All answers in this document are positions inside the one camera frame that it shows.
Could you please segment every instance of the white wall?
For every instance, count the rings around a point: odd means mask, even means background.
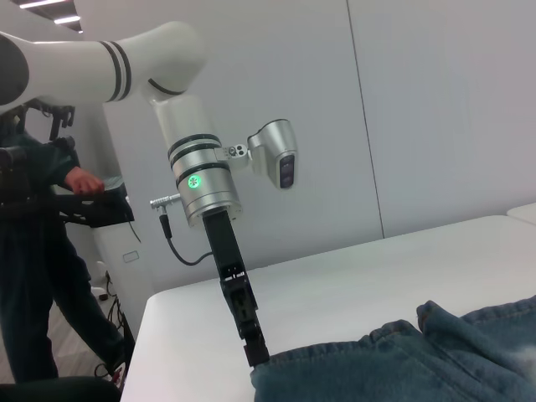
[[[386,236],[536,199],[536,3],[350,0]]]
[[[79,33],[21,10],[7,1],[0,2],[0,30],[30,41],[82,40]],[[28,112],[28,132],[41,142],[48,141],[51,126],[52,118],[46,118],[38,111]],[[77,107],[74,125],[60,129],[60,135],[70,135],[76,140],[76,149],[83,168],[100,177],[120,173],[101,106]],[[96,262],[101,257],[95,247],[91,230],[68,224],[67,232],[79,255],[86,261],[92,276],[98,276]]]
[[[295,189],[278,193],[268,179],[234,176],[245,211],[234,230],[249,268],[381,237],[343,0],[79,0],[76,7],[91,40],[169,20],[192,24],[210,56],[190,92],[201,95],[226,143],[243,142],[272,119],[292,121],[301,153]],[[211,259],[195,268],[174,259],[149,207],[151,198],[176,192],[151,108],[135,95],[105,109],[156,290],[215,277]],[[170,218],[184,256],[209,249],[180,206]]]

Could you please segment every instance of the blue denim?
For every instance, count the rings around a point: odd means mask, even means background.
[[[536,297],[455,317],[428,301],[357,342],[273,356],[255,402],[536,401]]]

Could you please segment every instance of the person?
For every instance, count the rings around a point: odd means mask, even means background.
[[[0,147],[24,149],[34,194],[50,195],[52,184],[64,184],[76,194],[104,191],[103,182],[77,167],[66,152],[19,130],[9,112],[0,116]],[[47,337],[53,300],[109,373],[124,364],[124,339],[91,294],[85,262],[58,213],[0,220],[0,326],[17,384],[58,377]]]

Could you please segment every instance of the hand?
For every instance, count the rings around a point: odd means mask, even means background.
[[[79,167],[73,167],[67,173],[65,184],[71,187],[75,194],[93,195],[104,193],[104,183],[102,180]]]

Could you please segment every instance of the black stripe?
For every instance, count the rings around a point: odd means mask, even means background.
[[[111,44],[113,44],[114,46],[117,47],[117,50],[119,51],[119,54],[123,58],[123,63],[125,64],[125,76],[126,76],[126,78],[125,78],[125,80],[126,80],[126,82],[125,82],[125,93],[123,94],[123,96],[119,100],[119,101],[122,101],[131,92],[131,85],[132,85],[131,63],[128,60],[128,56],[126,55],[125,50],[123,50],[123,48],[119,44],[117,44],[116,42],[111,42]]]
[[[211,163],[202,163],[198,166],[191,167],[190,169],[184,171],[183,174],[181,174],[178,179],[175,181],[175,184],[178,185],[187,178],[190,174],[194,174],[196,172],[199,172],[200,170],[206,170],[206,169],[214,169],[214,168],[221,168],[225,170],[231,171],[229,168],[229,165],[225,162],[211,162]]]
[[[119,67],[119,59],[116,56],[116,52],[114,52],[111,46],[106,42],[99,43],[102,44],[106,48],[106,50],[108,50],[108,53],[111,56],[111,61],[114,63],[114,68],[116,69],[116,90],[114,90],[114,95],[112,95],[111,98],[108,100],[109,102],[112,102],[119,95],[119,90],[121,89],[121,68]]]
[[[221,141],[214,134],[193,134],[192,136],[185,137],[182,140],[178,140],[173,145],[171,145],[169,150],[167,151],[167,159],[171,157],[171,154],[173,153],[173,151],[175,151],[177,148],[181,147],[182,145],[186,144],[187,142],[195,141],[195,140],[205,140],[205,139],[215,140],[219,142],[219,145],[221,145]]]
[[[159,90],[160,92],[163,92],[164,94],[168,94],[168,95],[173,95],[173,96],[177,96],[177,95],[182,95],[184,92],[186,92],[185,90],[181,91],[181,92],[176,92],[174,90],[167,90],[166,88],[164,88],[163,86],[159,85],[156,83],[155,80],[153,79],[150,79],[149,80],[149,84],[151,84],[152,86],[154,86],[157,90]]]
[[[173,165],[175,164],[176,161],[178,161],[184,155],[188,155],[190,152],[199,151],[201,149],[215,149],[215,148],[221,148],[221,145],[197,144],[197,145],[192,145],[191,147],[185,148],[181,152],[177,152],[177,154],[174,157],[172,157],[171,161],[169,161],[169,163],[171,163],[171,169],[173,169]]]

